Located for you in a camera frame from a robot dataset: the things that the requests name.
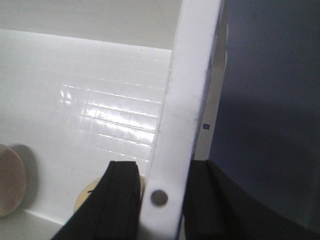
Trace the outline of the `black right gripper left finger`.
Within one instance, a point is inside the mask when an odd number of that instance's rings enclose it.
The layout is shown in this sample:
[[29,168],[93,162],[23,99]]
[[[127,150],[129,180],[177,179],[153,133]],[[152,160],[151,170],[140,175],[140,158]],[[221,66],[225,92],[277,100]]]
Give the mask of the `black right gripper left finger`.
[[111,161],[88,198],[54,240],[134,240],[140,213],[140,174],[134,161]]

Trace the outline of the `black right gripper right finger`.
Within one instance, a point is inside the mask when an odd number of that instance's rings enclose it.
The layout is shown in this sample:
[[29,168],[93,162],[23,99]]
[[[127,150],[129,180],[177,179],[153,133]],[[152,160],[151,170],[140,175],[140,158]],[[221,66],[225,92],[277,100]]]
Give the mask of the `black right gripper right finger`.
[[263,205],[211,160],[190,163],[183,201],[187,240],[311,240],[312,230]]

